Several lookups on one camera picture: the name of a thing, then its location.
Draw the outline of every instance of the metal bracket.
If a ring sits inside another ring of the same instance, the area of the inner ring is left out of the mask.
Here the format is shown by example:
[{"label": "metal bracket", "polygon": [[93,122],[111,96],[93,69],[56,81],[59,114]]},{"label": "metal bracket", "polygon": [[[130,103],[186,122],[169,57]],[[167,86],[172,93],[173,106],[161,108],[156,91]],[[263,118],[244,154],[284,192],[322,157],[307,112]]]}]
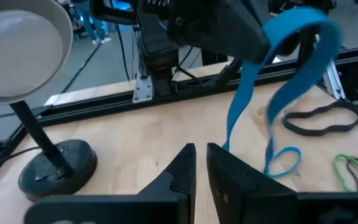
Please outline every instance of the metal bracket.
[{"label": "metal bracket", "polygon": [[[319,40],[320,37],[318,34],[316,34],[315,42],[319,42]],[[339,75],[333,60],[328,64],[327,72],[324,74],[323,80],[327,88],[327,92],[332,97],[334,97],[335,100],[346,99],[345,92],[343,91],[342,83],[339,79]]]},{"label": "metal bracket", "polygon": [[132,102],[140,103],[152,99],[153,99],[153,83],[152,83],[151,76],[142,78],[140,75],[137,75]]}]

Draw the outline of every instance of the metal frame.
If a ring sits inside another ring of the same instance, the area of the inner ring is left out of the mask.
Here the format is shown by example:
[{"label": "metal frame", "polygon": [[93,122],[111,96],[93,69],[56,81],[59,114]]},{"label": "metal frame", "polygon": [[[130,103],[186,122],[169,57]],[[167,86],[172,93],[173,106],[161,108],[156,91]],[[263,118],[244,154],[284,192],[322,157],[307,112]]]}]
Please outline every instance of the metal frame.
[{"label": "metal frame", "polygon": [[[343,50],[334,61],[338,72],[347,74],[346,76],[352,77],[352,82],[358,80],[358,48]],[[281,82],[291,79],[298,68],[297,60],[291,60],[287,62],[275,63],[272,65],[265,66],[260,74],[258,75],[255,86],[266,85],[275,82]],[[216,75],[209,75],[200,78],[202,82],[214,78]],[[69,123],[73,121],[81,121],[84,119],[95,118],[98,116],[105,116],[108,114],[120,113],[124,111],[137,110],[150,106],[157,106],[166,103],[173,103],[176,101],[189,100],[193,98],[199,98],[203,96],[214,95],[218,93],[224,93],[228,91],[234,91],[239,84],[240,72],[235,73],[230,77],[229,82],[220,87],[215,88],[197,88],[197,89],[186,89],[181,86],[195,85],[197,84],[193,80],[182,81],[182,84],[186,85],[175,85],[176,93],[170,96],[154,98],[150,101],[133,103],[132,96],[133,91],[126,91],[123,93],[116,93],[108,96],[101,96],[89,100],[81,100],[73,103],[67,103],[57,106],[49,106],[48,110],[45,110],[37,117],[38,122],[43,127],[53,126],[57,124]],[[323,82],[318,85],[324,91],[326,91]],[[4,149],[0,150],[0,159],[10,155],[21,141],[27,135],[27,131],[20,125],[7,140]]]}]

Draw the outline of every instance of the desk lamp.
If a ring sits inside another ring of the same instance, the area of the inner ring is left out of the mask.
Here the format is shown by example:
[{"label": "desk lamp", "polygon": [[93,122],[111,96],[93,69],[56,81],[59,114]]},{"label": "desk lamp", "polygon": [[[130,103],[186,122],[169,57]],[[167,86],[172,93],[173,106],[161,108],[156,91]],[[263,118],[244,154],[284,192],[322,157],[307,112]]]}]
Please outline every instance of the desk lamp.
[{"label": "desk lamp", "polygon": [[0,1],[0,9],[0,105],[10,104],[42,150],[24,167],[19,188],[31,201],[73,194],[93,175],[96,154],[82,140],[52,144],[24,101],[67,59],[70,20],[51,0]]}]

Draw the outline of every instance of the bolt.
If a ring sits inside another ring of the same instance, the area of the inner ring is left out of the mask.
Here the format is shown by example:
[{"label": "bolt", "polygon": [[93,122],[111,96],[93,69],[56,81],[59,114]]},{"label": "bolt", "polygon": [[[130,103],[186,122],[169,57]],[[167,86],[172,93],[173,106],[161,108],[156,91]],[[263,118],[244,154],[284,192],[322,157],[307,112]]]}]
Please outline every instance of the bolt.
[{"label": "bolt", "polygon": [[183,25],[183,19],[178,16],[178,17],[175,19],[175,23],[176,23],[178,26],[182,26],[182,25]]}]

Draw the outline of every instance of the floor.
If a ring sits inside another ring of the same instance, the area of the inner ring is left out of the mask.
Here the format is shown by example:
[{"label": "floor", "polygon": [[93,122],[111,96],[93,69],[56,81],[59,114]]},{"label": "floor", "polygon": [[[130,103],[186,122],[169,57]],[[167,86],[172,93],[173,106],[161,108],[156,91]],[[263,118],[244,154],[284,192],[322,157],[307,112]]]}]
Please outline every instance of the floor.
[{"label": "floor", "polygon": [[[353,0],[338,0],[337,8],[331,11],[330,17],[342,29],[343,46],[347,48],[358,47],[358,4],[354,4]],[[131,27],[120,26],[120,28],[122,30],[128,72],[131,77],[132,73],[138,71],[137,48],[133,47],[132,52],[132,46],[135,46],[135,44],[133,43],[134,38]],[[111,34],[111,38],[112,41],[103,44],[95,53],[68,91],[126,81],[117,32]],[[65,66],[41,90],[25,99],[30,107],[41,106],[48,100],[49,96],[60,93],[94,48],[95,46],[92,45],[88,38],[75,40]],[[187,46],[180,49],[180,58],[184,57],[188,49],[189,47]],[[194,60],[193,67],[201,66],[202,61],[199,52],[199,49],[193,49],[183,66],[188,68]],[[293,59],[295,57],[296,54],[293,54],[282,59]],[[0,106],[0,114],[6,113],[12,113],[10,107],[8,105]],[[18,125],[19,120],[16,116],[0,118],[0,139],[6,139]]]}]

